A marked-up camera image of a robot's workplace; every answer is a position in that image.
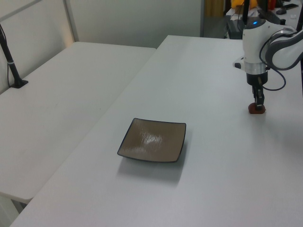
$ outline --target pole base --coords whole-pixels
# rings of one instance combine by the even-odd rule
[[[22,80],[22,83],[20,83],[20,84],[18,84],[18,85],[16,85],[16,84],[13,84],[13,85],[11,85],[10,87],[13,87],[13,88],[21,88],[21,87],[23,87],[25,84],[27,84],[28,83],[28,81],[27,80]]]

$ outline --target red object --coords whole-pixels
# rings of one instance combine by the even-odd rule
[[[276,6],[276,0],[268,0],[268,9],[274,10]]]
[[[256,104],[252,103],[248,106],[248,111],[250,112],[250,114],[263,114],[263,113],[265,113],[266,109],[265,109],[265,106],[262,105],[261,110],[256,110]]]

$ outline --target white wall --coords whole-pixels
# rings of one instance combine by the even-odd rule
[[[167,35],[200,36],[201,12],[204,12],[204,0],[66,0],[66,3],[76,41],[153,48]]]
[[[22,78],[73,43],[63,0],[41,0],[0,23]],[[6,67],[0,49],[0,94],[8,88]]]

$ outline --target red object in background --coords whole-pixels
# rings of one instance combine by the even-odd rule
[[[268,0],[268,9],[274,10],[276,6],[276,0]]]

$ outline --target yellow object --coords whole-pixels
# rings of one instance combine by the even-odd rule
[[[235,9],[236,6],[244,4],[244,0],[232,0],[232,8]],[[250,9],[257,7],[257,0],[250,0]]]

